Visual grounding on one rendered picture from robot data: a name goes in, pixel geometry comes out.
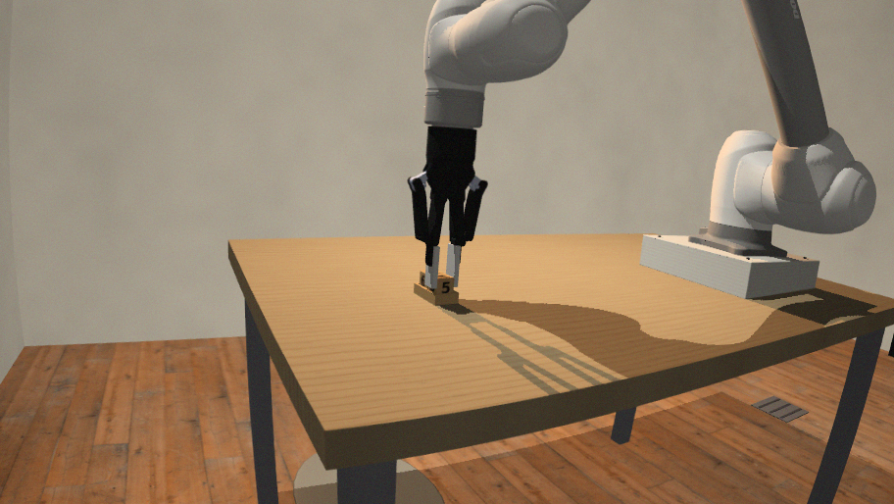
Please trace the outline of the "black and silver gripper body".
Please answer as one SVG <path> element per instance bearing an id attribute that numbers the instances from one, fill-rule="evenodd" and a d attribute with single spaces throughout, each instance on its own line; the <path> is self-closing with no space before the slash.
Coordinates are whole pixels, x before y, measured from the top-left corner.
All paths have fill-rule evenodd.
<path id="1" fill-rule="evenodd" d="M 465 175 L 466 189 L 472 182 L 475 171 L 477 129 L 429 126 L 427 130 L 426 171 L 431 190 L 439 195 L 442 176 L 450 174 L 451 184 L 448 195 L 457 196 L 457 176 Z M 450 160 L 450 161 L 449 161 Z"/>

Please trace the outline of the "orange wooden cube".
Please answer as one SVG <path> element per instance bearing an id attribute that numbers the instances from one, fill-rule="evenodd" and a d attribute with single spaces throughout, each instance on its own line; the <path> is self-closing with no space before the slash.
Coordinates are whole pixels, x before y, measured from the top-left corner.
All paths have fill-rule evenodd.
<path id="1" fill-rule="evenodd" d="M 438 271 L 438 273 L 439 273 L 439 274 L 444 274 L 444 273 L 442 273 L 442 272 L 440 272 L 440 271 Z M 421 271 L 420 271 L 420 285 L 428 289 L 428 286 L 426 286 L 426 285 L 424 284 L 424 279 L 425 279 L 425 270 L 421 270 Z"/>
<path id="2" fill-rule="evenodd" d="M 436 294 L 452 293 L 454 292 L 454 278 L 446 274 L 438 274 L 437 288 L 429 287 L 428 289 Z"/>

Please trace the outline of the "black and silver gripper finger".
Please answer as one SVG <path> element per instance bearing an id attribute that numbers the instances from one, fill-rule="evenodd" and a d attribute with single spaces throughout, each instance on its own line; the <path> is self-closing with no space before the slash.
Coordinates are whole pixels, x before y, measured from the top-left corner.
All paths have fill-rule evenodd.
<path id="1" fill-rule="evenodd" d="M 451 175 L 442 176 L 440 194 L 430 190 L 430 208 L 427 218 L 426 204 L 426 171 L 418 176 L 408 178 L 408 184 L 412 191 L 415 238 L 425 243 L 425 279 L 424 284 L 430 288 L 437 288 L 440 240 L 445 203 L 448 199 Z"/>
<path id="2" fill-rule="evenodd" d="M 469 184 L 466 200 L 466 176 L 457 176 L 457 196 L 448 195 L 449 200 L 449 240 L 447 250 L 446 275 L 454 278 L 454 287 L 458 287 L 459 268 L 462 246 L 472 241 L 477 223 L 482 195 L 488 185 L 486 180 L 474 176 Z"/>

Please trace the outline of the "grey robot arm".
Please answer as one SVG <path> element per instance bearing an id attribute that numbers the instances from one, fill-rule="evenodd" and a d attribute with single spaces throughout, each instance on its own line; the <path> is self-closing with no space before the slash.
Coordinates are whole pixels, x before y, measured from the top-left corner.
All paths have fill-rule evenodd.
<path id="1" fill-rule="evenodd" d="M 481 127 L 486 83 L 549 69 L 565 49 L 567 25 L 590 1 L 436 0 L 424 41 L 424 123 Z M 781 139 L 739 130 L 726 140 L 709 227 L 688 241 L 739 256 L 786 258 L 787 251 L 771 244 L 773 225 L 851 231 L 870 218 L 876 187 L 842 135 L 827 125 L 797 0 L 741 2 Z"/>

